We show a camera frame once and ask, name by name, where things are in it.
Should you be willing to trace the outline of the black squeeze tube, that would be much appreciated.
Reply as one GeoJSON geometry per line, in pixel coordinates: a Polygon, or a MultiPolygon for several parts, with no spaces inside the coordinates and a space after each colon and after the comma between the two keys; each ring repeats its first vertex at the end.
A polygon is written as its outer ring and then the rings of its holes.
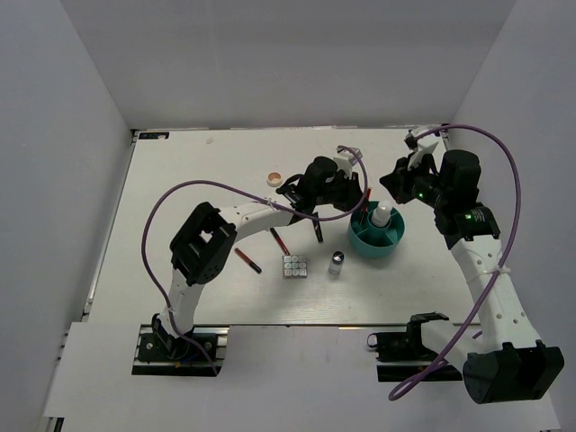
{"type": "Polygon", "coordinates": [[[315,233],[315,236],[316,236],[317,241],[318,241],[320,244],[322,244],[323,241],[324,241],[324,238],[323,238],[323,232],[322,232],[322,229],[321,229],[320,222],[317,221],[317,220],[314,220],[314,221],[312,222],[312,226],[313,226],[314,233],[315,233]]]}

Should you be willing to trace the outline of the red lip gloss tube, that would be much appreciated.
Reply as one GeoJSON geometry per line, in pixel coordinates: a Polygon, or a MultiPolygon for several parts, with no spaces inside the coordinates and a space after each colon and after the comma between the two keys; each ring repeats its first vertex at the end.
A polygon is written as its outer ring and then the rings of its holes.
{"type": "Polygon", "coordinates": [[[371,195],[372,188],[368,187],[364,194],[364,202],[363,206],[361,207],[359,223],[363,225],[365,223],[366,215],[369,211],[369,204],[370,204],[370,195],[371,195]]]}

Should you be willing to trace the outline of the white lotion bottle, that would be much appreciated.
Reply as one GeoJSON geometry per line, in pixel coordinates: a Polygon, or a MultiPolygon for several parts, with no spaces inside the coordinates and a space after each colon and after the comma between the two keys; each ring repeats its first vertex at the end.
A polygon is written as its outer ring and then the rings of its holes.
{"type": "Polygon", "coordinates": [[[389,201],[380,201],[372,211],[370,222],[376,228],[384,228],[389,225],[392,217],[393,205],[389,201]]]}

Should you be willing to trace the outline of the red lip gloss black cap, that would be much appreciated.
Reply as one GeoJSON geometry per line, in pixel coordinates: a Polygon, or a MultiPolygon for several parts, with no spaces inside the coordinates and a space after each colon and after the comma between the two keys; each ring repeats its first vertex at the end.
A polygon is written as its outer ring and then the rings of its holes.
{"type": "Polygon", "coordinates": [[[256,272],[259,275],[262,274],[262,268],[252,258],[250,258],[246,253],[244,253],[242,250],[240,250],[237,247],[234,248],[234,252],[254,272],[256,272]]]}

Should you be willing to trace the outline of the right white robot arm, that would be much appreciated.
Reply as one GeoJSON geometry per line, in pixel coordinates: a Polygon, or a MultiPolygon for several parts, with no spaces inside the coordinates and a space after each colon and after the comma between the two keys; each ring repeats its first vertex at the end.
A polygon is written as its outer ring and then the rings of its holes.
{"type": "Polygon", "coordinates": [[[509,270],[506,248],[492,211],[478,200],[481,166],[465,150],[449,150],[437,166],[430,155],[413,166],[414,155],[397,160],[380,183],[396,203],[418,200],[430,206],[435,224],[460,267],[481,324],[478,337],[454,329],[440,312],[420,313],[407,324],[403,341],[392,346],[425,359],[433,372],[457,369],[478,404],[541,399],[564,366],[562,351],[546,346],[522,307],[509,270]]]}

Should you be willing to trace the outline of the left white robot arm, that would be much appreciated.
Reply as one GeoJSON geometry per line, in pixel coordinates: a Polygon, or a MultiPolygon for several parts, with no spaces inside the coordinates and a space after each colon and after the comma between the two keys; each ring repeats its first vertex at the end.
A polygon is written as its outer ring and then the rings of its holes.
{"type": "Polygon", "coordinates": [[[192,338],[194,313],[203,288],[215,279],[235,244],[262,231],[287,227],[302,220],[320,221],[316,209],[330,205],[345,218],[366,201],[368,175],[357,148],[341,146],[334,157],[315,157],[302,174],[293,175],[263,198],[230,185],[212,186],[246,197],[248,201],[219,209],[209,202],[198,204],[169,244],[172,283],[165,289],[151,270],[147,256],[148,234],[142,235],[140,253],[165,306],[152,319],[159,348],[179,360],[190,349],[212,359],[203,343],[192,338]]]}

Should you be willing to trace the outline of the red lip gloss near palette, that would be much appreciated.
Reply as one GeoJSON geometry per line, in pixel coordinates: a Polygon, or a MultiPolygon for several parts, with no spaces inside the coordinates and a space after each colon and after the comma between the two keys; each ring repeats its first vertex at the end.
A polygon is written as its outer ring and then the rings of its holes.
{"type": "Polygon", "coordinates": [[[271,235],[274,237],[274,240],[276,241],[279,248],[283,251],[283,254],[284,255],[290,255],[291,252],[289,251],[288,247],[285,245],[284,241],[280,237],[277,230],[275,228],[271,228],[269,231],[270,231],[271,235]]]}

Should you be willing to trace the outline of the clear bottle black cap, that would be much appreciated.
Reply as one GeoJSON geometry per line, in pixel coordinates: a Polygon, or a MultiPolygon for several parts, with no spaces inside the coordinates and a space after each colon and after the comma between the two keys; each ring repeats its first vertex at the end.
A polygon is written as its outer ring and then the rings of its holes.
{"type": "Polygon", "coordinates": [[[331,257],[328,272],[331,275],[340,275],[344,262],[345,254],[342,251],[335,251],[331,257]]]}

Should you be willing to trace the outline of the teal round organizer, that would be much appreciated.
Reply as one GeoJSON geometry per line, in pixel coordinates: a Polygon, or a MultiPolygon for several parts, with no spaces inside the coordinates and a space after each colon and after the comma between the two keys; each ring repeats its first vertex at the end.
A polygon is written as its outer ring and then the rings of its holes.
{"type": "Polygon", "coordinates": [[[364,258],[377,259],[389,256],[400,244],[405,232],[404,219],[394,207],[388,226],[379,229],[370,222],[372,211],[377,203],[370,201],[369,211],[363,225],[359,223],[361,209],[356,210],[351,215],[347,228],[350,245],[359,256],[364,258]]]}

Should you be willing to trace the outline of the clear eyeshadow palette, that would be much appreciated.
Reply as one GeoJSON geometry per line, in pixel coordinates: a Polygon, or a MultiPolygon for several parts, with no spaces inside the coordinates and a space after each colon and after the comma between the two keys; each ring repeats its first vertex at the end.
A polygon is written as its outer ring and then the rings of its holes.
{"type": "Polygon", "coordinates": [[[308,258],[304,255],[284,255],[283,279],[305,279],[308,277],[308,258]]]}

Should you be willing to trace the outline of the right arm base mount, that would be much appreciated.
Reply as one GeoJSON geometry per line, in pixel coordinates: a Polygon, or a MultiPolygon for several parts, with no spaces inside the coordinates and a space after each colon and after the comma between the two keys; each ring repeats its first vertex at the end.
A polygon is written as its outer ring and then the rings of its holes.
{"type": "Polygon", "coordinates": [[[430,321],[448,321],[442,313],[412,315],[403,331],[381,331],[368,335],[366,344],[377,353],[379,383],[400,383],[412,374],[423,372],[437,353],[422,344],[421,326],[430,321]]]}

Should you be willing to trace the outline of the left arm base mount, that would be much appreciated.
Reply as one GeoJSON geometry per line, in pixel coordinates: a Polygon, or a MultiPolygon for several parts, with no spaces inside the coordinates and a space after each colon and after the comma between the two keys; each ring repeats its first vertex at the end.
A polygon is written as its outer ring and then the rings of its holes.
{"type": "MultiPolygon", "coordinates": [[[[189,337],[209,355],[217,373],[226,356],[228,328],[195,328],[189,337]]],[[[150,325],[141,326],[132,363],[136,376],[215,377],[209,362],[194,344],[184,341],[170,354],[150,325]]]]}

